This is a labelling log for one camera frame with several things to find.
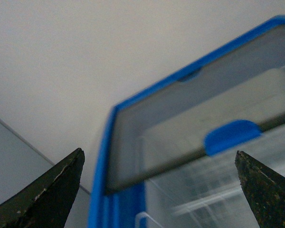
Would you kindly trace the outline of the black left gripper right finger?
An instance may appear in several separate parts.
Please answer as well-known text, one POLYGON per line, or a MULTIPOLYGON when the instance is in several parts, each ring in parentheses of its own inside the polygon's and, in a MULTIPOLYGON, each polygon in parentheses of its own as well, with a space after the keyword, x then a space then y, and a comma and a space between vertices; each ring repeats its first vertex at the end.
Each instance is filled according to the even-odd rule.
POLYGON ((244 151, 237 151, 235 166, 258 225, 285 228, 285 177, 244 151))

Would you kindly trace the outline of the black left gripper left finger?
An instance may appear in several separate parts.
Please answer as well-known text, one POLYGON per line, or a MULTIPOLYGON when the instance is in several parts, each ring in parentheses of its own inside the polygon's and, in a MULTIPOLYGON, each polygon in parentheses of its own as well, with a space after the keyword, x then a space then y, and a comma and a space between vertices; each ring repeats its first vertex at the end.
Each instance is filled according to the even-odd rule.
POLYGON ((0 228, 63 228, 77 196, 85 162, 81 148, 0 204, 0 228))

